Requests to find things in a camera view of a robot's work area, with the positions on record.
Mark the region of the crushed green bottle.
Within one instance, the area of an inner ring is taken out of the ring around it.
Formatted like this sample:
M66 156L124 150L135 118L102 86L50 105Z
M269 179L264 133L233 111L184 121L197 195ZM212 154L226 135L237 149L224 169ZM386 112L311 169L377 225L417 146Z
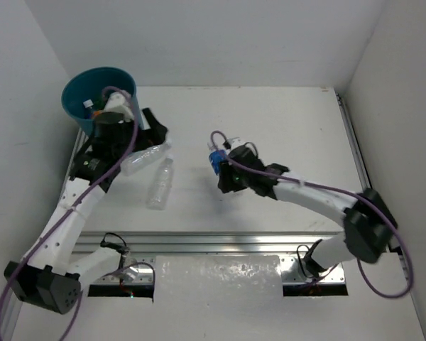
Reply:
M93 100L94 108L96 110L102 110L105 107L107 100L108 99L105 96L99 95Z

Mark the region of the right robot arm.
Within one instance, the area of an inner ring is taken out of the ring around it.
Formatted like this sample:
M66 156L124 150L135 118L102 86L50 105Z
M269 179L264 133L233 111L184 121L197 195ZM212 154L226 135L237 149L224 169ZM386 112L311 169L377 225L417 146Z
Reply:
M288 167L264 164L246 145L212 150L209 161L223 193L249 188L261 197L296 204L320 214L343 229L329 239L317 240L298 260L303 278L318 279L327 269L353 259L374 264L391 240L393 233L385 221L395 220L382 197L371 188L346 195L318 184L308 186Z

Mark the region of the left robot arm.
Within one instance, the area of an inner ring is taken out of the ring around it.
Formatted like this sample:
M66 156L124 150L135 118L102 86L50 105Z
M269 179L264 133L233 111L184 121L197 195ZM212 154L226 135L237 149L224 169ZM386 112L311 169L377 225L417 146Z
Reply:
M90 255L70 262L71 253L96 204L121 172L132 152L161 146L168 128L149 108L142 110L147 129L117 112L102 112L74 155L59 203L33 248L20 262L10 261L4 277L17 299L64 315L83 288L120 269L128 248L101 242Z

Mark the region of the blue label bottle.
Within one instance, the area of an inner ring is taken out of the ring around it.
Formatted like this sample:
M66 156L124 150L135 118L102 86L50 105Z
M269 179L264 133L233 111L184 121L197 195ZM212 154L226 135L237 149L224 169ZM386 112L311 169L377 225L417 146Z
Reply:
M212 169L215 175L219 175L219 172L220 172L219 166L221 162L226 160L225 159L226 151L222 148L216 149L212 142L209 142L207 145L210 152L209 154L210 165L212 166Z

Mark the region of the orange label bottle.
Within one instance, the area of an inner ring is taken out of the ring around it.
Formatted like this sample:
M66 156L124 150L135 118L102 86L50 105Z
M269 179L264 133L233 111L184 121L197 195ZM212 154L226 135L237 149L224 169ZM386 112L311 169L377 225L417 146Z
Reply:
M98 109L95 107L95 103L92 100L88 99L84 101L82 104L84 107L84 118L92 119L95 113L98 111Z

